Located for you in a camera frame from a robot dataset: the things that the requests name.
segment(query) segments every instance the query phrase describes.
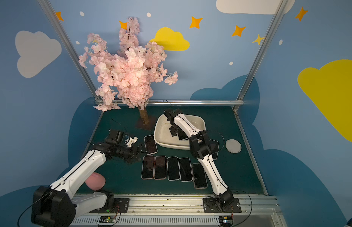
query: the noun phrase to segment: white cloud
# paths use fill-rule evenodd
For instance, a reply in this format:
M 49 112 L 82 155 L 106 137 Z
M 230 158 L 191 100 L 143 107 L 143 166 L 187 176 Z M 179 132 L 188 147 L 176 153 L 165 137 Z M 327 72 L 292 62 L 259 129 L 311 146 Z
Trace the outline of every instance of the white cloud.
M 43 32 L 20 31 L 15 39 L 21 56 L 17 62 L 19 73 L 26 78 L 37 75 L 61 54 L 61 44 Z
M 274 14 L 280 0 L 216 0 L 216 8 L 223 13 Z M 287 13 L 295 0 L 288 0 Z

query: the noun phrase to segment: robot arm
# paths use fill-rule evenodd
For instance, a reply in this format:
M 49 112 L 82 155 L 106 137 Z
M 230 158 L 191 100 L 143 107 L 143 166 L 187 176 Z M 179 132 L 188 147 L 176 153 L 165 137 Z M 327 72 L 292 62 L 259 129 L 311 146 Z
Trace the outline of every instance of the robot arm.
M 113 193 L 110 192 L 95 192 L 77 199 L 73 197 L 85 180 L 106 160 L 113 156 L 124 158 L 125 161 L 135 157 L 139 153 L 138 148 L 133 146 L 136 141 L 137 137 L 130 138 L 121 131 L 111 130 L 104 143 L 88 151 L 63 177 L 49 187 L 40 186 L 35 191 L 31 221 L 45 227 L 64 227 L 92 210 L 105 205 L 113 206 Z
M 177 130 L 181 129 L 190 139 L 190 152 L 204 167 L 206 175 L 211 182 L 218 208 L 220 210 L 229 208 L 234 200 L 233 193 L 229 190 L 215 166 L 207 132 L 196 128 L 180 109 L 165 110 L 165 116 L 172 127 Z

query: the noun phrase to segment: pink flower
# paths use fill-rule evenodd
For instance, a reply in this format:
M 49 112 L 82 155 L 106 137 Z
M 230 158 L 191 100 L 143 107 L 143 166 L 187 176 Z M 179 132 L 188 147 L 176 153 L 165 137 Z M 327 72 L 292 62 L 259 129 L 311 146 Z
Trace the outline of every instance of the pink flower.
M 100 45 L 92 45 L 91 48 L 94 50 L 94 54 L 99 53 L 101 51 Z
M 100 62 L 97 67 L 99 68 L 99 70 L 103 73 L 105 73 L 107 71 L 107 67 L 106 64 L 104 62 Z
M 139 46 L 137 34 L 140 31 L 137 18 L 130 17 L 127 26 L 127 30 L 119 31 L 118 54 L 110 54 L 106 41 L 98 34 L 91 33 L 87 42 L 94 45 L 91 49 L 85 47 L 85 53 L 79 56 L 79 63 L 83 67 L 86 67 L 84 62 L 87 56 L 90 56 L 88 62 L 94 65 L 97 80 L 102 83 L 95 91 L 103 98 L 101 104 L 95 106 L 101 111 L 120 109 L 113 103 L 115 96 L 122 98 L 129 108 L 144 109 L 148 99 L 153 96 L 152 82 L 161 82 L 166 77 L 165 82 L 171 85 L 178 80 L 177 72 L 173 76 L 167 75 L 167 69 L 161 64 L 167 57 L 162 46 L 156 42 L 147 43 L 145 48 Z M 113 86 L 117 88 L 118 93 L 112 90 Z

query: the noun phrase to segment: smartphone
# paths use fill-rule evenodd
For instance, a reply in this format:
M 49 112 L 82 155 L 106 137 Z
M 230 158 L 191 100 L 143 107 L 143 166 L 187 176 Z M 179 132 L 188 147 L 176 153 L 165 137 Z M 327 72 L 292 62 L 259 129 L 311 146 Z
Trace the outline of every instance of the smartphone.
M 207 188 L 207 180 L 204 167 L 200 163 L 194 163 L 191 166 L 192 176 L 194 178 L 194 187 L 196 189 Z
M 179 173 L 182 182 L 192 181 L 192 171 L 190 158 L 180 158 L 179 162 Z
M 168 180 L 179 180 L 178 157 L 167 158 L 167 174 Z
M 210 139 L 210 147 L 211 147 L 211 154 L 213 156 L 213 160 L 216 160 L 218 158 L 219 154 L 219 141 Z
M 155 173 L 155 157 L 153 155 L 144 156 L 142 164 L 142 179 L 153 179 Z
M 153 135 L 148 135 L 144 137 L 144 145 L 147 148 L 147 155 L 157 153 L 157 145 L 155 143 L 155 137 Z
M 166 156 L 155 157 L 155 180 L 166 179 Z

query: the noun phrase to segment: white vent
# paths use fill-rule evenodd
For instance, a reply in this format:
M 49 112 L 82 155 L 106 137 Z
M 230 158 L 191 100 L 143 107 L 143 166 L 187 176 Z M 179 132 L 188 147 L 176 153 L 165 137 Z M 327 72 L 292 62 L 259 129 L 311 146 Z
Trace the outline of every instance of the white vent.
M 121 216 L 117 225 L 219 225 L 217 216 Z
M 98 216 L 80 216 L 75 218 L 70 226 L 97 226 L 99 223 Z
M 71 223 L 70 226 L 77 226 L 77 227 L 97 227 L 99 224 L 99 216 L 81 216 Z M 107 226 L 112 224 L 100 224 L 100 226 Z M 215 226 L 219 225 L 218 216 L 214 215 L 199 215 L 199 216 L 192 216 L 192 215 L 185 215 L 185 216 L 155 216 L 155 215 L 147 215 L 147 216 L 121 216 L 117 225 L 188 225 L 188 226 L 195 226 L 195 225 L 210 225 Z

